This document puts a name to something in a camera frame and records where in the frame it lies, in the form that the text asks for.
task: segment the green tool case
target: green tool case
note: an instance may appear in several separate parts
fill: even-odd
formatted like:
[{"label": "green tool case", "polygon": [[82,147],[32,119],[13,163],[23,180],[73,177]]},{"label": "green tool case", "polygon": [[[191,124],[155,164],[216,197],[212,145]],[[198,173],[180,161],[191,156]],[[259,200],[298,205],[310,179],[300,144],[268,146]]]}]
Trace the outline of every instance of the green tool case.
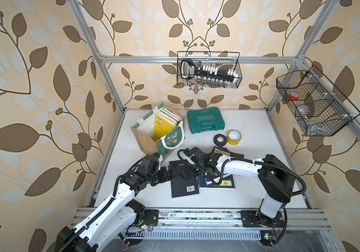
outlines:
[{"label": "green tool case", "polygon": [[225,128],[225,121],[218,108],[189,110],[187,121],[191,134]]}]

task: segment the white table surface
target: white table surface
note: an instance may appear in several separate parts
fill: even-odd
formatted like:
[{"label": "white table surface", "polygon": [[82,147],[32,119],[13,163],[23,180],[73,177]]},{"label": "white table surface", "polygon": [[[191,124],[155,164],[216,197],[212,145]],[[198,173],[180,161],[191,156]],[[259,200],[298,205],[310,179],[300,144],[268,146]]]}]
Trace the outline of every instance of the white table surface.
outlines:
[{"label": "white table surface", "polygon": [[[186,110],[179,110],[179,112],[187,114]],[[125,173],[132,164],[145,155],[139,149],[130,126],[133,126],[146,113],[145,110],[127,111],[95,206],[99,206],[111,194],[117,176]],[[229,151],[244,154],[247,159],[264,158],[266,154],[272,154],[288,166],[265,111],[221,110],[221,113],[225,121],[225,130],[191,134],[186,121],[186,138],[179,148],[191,149],[196,146],[205,153],[209,153],[214,146],[213,137],[216,134],[227,135],[229,130],[235,129],[242,134],[242,139],[236,146],[226,144],[224,147],[228,148]],[[162,166],[167,166],[169,161],[178,160],[177,150],[162,163]],[[154,187],[148,185],[135,199],[151,208],[258,208],[266,194],[261,182],[240,175],[233,175],[233,178],[236,187],[233,190],[200,189],[200,193],[193,196],[172,198],[171,184],[166,182]],[[295,183],[293,190],[297,191],[298,189]],[[302,195],[293,196],[286,207],[307,208]]]}]

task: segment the yellow book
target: yellow book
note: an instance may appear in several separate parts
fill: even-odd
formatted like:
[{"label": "yellow book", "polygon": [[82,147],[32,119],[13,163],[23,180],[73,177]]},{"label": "yellow book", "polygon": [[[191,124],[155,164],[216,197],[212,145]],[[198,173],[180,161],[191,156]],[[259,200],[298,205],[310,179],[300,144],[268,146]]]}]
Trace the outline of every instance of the yellow book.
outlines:
[{"label": "yellow book", "polygon": [[167,135],[170,131],[175,128],[175,124],[163,116],[161,113],[155,114],[155,129],[153,140],[156,142],[163,136]]}]

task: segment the wall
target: wall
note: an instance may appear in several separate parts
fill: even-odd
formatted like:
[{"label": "wall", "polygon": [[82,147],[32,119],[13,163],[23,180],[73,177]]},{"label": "wall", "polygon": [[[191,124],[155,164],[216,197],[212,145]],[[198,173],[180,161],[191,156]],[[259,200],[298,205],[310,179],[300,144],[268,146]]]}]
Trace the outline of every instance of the wall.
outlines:
[{"label": "wall", "polygon": [[[100,52],[110,56],[176,56],[177,51],[193,50],[212,56],[219,54],[214,51],[294,56],[323,4],[320,0],[79,2]],[[154,107],[161,101],[169,101],[175,108],[265,108],[275,93],[275,78],[286,72],[282,64],[241,65],[243,82],[235,90],[176,84],[173,65],[108,67],[128,108]],[[129,73],[130,82],[122,68]],[[126,86],[132,81],[134,87]]]},{"label": "wall", "polygon": [[[323,69],[360,109],[360,1],[341,1],[317,39],[306,60]],[[360,251],[360,141],[347,127],[332,137],[303,137],[283,102],[272,116],[314,207],[325,211],[340,247]]]},{"label": "wall", "polygon": [[118,117],[63,3],[0,1],[0,251],[46,251],[71,224]]}]

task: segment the barcode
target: barcode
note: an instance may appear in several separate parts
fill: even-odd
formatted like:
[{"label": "barcode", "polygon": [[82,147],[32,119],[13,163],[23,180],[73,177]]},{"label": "barcode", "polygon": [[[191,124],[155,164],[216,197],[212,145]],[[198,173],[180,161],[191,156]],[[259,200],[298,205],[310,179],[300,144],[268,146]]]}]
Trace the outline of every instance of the barcode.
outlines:
[{"label": "barcode", "polygon": [[195,191],[195,187],[192,185],[192,186],[187,186],[187,192],[193,192]]}]

